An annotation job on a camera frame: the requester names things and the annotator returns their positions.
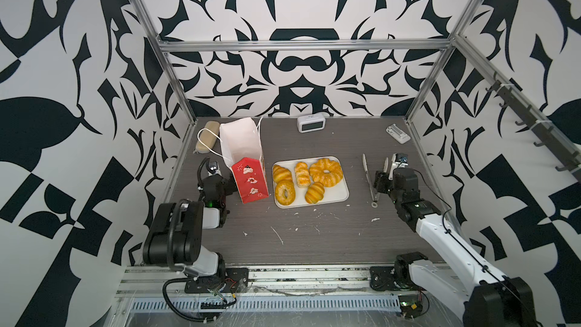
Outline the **steel tongs white tips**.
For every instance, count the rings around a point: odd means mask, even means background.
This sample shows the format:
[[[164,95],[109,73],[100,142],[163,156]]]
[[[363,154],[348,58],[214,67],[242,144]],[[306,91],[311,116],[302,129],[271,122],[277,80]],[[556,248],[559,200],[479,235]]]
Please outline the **steel tongs white tips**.
[[[389,192],[388,189],[390,188],[390,185],[392,183],[392,180],[388,172],[388,168],[390,166],[390,158],[387,157],[385,159],[383,170],[381,172],[376,173],[374,181],[372,181],[370,177],[368,162],[365,154],[362,155],[362,159],[363,159],[363,169],[366,175],[366,181],[369,185],[369,191],[372,198],[371,206],[373,208],[377,208],[380,194],[387,194]]]

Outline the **red white paper bag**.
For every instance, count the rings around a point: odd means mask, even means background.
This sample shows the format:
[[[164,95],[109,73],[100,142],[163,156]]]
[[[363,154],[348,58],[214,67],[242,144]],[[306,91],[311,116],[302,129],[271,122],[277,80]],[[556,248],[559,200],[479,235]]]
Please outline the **red white paper bag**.
[[[268,198],[260,124],[246,117],[221,124],[217,133],[207,128],[199,130],[197,139],[201,140],[205,133],[219,142],[221,151],[213,154],[221,157],[230,169],[241,201],[248,204]]]

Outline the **fake croissant bread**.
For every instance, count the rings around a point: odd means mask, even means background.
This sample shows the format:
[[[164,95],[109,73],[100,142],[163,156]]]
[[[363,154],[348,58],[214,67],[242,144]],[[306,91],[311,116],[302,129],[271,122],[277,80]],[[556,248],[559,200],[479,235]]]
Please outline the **fake croissant bread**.
[[[273,166],[272,175],[275,184],[278,184],[281,181],[293,181],[292,172],[290,172],[289,169],[281,167],[277,164]]]

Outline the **fake plain donut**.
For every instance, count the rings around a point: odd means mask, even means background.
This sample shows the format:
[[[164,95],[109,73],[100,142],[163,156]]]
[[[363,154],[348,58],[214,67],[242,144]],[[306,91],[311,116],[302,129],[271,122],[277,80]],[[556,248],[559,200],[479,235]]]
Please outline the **fake plain donut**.
[[[282,206],[289,206],[296,198],[294,182],[282,180],[275,187],[275,200]]]

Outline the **fake ring bread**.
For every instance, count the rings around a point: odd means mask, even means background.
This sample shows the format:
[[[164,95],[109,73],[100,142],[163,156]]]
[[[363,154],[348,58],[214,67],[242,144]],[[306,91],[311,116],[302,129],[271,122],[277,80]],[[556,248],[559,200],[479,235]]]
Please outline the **fake ring bread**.
[[[315,183],[322,183],[325,188],[334,187],[343,179],[340,163],[330,158],[322,158],[312,164],[309,174]]]

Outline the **small fake bread roll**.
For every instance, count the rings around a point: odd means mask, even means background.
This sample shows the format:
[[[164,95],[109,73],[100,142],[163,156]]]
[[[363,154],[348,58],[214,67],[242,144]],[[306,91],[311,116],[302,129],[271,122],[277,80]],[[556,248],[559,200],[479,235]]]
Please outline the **small fake bread roll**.
[[[308,204],[317,204],[325,196],[325,187],[322,183],[315,182],[307,189],[305,193],[305,201]]]

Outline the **fake twisted bread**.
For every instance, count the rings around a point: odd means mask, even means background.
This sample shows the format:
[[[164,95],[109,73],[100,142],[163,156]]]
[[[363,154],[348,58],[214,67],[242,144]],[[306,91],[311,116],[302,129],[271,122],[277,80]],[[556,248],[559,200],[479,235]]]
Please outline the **fake twisted bread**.
[[[294,168],[297,186],[300,188],[308,188],[312,182],[310,179],[309,166],[305,162],[298,162]]]

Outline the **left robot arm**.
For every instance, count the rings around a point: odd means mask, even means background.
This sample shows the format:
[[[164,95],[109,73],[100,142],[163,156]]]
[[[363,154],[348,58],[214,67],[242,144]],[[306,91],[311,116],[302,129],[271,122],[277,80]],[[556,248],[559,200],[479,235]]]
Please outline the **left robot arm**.
[[[219,253],[202,245],[204,220],[212,229],[223,226],[228,211],[225,199],[237,191],[234,178],[214,174],[198,180],[197,201],[183,199],[161,204],[143,246],[143,261],[151,266],[167,266],[180,275],[165,281],[161,293],[175,315],[189,322],[210,323],[237,303],[236,292],[246,289],[249,269],[228,268]],[[180,310],[169,298],[168,287],[183,283],[185,292],[209,292],[217,302],[202,302],[199,313]]]

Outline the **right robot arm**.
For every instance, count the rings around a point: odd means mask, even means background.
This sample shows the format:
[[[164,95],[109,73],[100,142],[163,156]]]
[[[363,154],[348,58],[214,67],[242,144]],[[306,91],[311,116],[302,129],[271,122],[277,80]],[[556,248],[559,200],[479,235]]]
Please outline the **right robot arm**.
[[[539,326],[532,289],[520,277],[494,267],[458,233],[430,201],[421,197],[419,172],[396,168],[376,172],[372,195],[385,194],[398,217],[424,239],[451,268],[443,272],[421,252],[397,256],[388,271],[373,267],[377,292],[418,289],[450,309],[465,326]]]

